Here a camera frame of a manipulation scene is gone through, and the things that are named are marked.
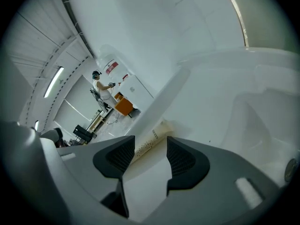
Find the white water dispenser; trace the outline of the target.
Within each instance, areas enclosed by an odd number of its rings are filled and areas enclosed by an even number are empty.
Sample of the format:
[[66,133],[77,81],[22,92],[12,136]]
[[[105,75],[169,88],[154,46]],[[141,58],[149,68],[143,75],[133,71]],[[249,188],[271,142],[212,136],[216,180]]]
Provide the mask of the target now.
[[119,92],[142,113],[148,109],[154,100],[135,75],[130,75],[121,82]]

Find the white bathroom sink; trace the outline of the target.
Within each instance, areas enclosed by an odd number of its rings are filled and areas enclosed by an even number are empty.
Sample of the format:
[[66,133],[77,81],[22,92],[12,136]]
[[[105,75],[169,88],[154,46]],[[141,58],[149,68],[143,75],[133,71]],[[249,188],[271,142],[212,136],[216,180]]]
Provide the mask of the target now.
[[[276,201],[290,184],[284,180],[288,162],[295,158],[300,166],[300,55],[246,48],[186,58],[127,134],[137,143],[161,120],[173,125],[168,137],[246,159],[279,187]],[[167,138],[124,174],[132,222],[146,225],[166,199],[172,177]]]

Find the clear water bottle red label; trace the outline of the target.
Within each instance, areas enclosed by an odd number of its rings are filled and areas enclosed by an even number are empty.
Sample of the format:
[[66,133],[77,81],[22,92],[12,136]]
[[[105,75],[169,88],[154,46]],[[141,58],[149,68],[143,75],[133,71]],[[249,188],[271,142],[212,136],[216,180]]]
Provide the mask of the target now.
[[100,47],[96,58],[97,65],[114,82],[122,82],[134,74],[127,57],[109,44]]

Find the black equipment box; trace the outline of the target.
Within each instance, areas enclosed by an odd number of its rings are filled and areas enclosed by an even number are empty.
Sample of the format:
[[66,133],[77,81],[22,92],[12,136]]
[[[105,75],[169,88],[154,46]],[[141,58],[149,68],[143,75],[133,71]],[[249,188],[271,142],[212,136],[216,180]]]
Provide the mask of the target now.
[[83,139],[85,142],[89,143],[93,135],[92,133],[88,132],[86,129],[81,127],[80,125],[77,125],[73,131],[73,133],[78,136],[79,138]]

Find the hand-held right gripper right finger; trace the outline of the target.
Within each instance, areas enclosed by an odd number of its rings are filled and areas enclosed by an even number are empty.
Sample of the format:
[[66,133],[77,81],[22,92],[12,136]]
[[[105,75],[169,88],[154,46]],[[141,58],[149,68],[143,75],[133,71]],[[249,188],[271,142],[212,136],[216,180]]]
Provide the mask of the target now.
[[243,157],[176,137],[167,138],[172,177],[166,199],[146,225],[249,225],[279,195],[279,187]]

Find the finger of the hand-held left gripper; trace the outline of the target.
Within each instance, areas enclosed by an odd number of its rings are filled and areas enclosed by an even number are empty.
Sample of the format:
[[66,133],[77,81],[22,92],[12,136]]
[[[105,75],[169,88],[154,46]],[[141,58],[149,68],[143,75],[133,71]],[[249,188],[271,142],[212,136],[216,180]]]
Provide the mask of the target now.
[[58,127],[43,133],[40,137],[53,141],[56,148],[64,147],[63,133]]

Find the beige paper sachet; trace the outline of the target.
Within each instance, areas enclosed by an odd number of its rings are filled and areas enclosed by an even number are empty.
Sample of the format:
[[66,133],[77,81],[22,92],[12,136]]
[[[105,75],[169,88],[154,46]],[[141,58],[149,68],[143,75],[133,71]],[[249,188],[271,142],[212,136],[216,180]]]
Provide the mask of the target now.
[[160,123],[158,123],[152,130],[150,130],[135,144],[135,154],[131,161],[131,164],[140,159],[143,155],[154,148],[172,132],[173,125],[171,124],[171,122],[161,120]]

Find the grey roller blind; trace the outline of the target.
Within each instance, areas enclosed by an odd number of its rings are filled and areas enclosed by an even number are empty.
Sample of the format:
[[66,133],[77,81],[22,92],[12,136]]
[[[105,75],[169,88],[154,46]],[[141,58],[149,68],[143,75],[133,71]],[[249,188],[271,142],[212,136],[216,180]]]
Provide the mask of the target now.
[[241,15],[248,46],[300,54],[297,33],[276,0],[233,1]]

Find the orange chair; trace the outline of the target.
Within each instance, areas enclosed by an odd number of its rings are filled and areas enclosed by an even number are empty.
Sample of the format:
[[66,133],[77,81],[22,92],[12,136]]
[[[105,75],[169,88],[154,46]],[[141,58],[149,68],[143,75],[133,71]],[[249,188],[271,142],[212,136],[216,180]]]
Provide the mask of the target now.
[[130,113],[134,110],[133,104],[128,101],[120,92],[118,92],[114,98],[117,101],[117,104],[115,105],[115,109],[120,112],[124,116],[130,116]]

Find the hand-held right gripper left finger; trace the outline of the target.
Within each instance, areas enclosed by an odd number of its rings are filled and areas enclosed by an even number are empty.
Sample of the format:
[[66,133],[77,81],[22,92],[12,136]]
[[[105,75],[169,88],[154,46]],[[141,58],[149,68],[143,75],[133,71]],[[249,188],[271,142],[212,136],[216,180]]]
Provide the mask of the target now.
[[56,148],[41,140],[46,164],[71,225],[133,225],[128,219],[122,176],[135,151],[135,137]]

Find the chrome drain stopper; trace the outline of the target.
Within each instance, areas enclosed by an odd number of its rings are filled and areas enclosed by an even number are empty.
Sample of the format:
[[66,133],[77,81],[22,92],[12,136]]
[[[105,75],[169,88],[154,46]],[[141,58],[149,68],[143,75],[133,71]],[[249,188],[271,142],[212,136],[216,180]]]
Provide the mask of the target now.
[[295,158],[292,158],[288,164],[286,165],[285,172],[284,172],[284,180],[285,182],[290,182],[296,173],[299,164]]

